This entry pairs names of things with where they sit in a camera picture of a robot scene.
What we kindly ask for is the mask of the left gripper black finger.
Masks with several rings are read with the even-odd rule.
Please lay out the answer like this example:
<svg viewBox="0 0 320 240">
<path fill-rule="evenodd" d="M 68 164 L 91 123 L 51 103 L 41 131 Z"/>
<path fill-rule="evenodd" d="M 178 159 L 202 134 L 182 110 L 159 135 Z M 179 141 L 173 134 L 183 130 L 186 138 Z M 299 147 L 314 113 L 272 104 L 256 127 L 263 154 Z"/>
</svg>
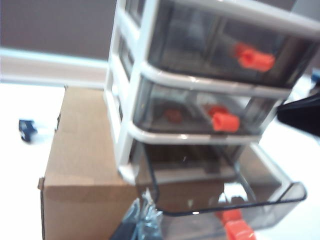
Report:
<svg viewBox="0 0 320 240">
<path fill-rule="evenodd" d="M 112 240 L 162 240 L 163 212 L 156 209 L 151 199 L 136 198 L 116 230 Z"/>
</svg>

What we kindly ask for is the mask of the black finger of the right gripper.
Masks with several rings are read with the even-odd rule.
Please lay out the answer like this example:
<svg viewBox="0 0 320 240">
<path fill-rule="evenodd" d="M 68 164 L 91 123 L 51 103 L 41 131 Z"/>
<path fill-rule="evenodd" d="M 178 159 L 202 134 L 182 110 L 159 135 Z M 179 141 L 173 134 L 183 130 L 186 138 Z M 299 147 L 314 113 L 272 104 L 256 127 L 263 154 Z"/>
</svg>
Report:
<svg viewBox="0 0 320 240">
<path fill-rule="evenodd" d="M 276 117 L 283 124 L 319 137 L 320 93 L 278 106 Z"/>
</svg>

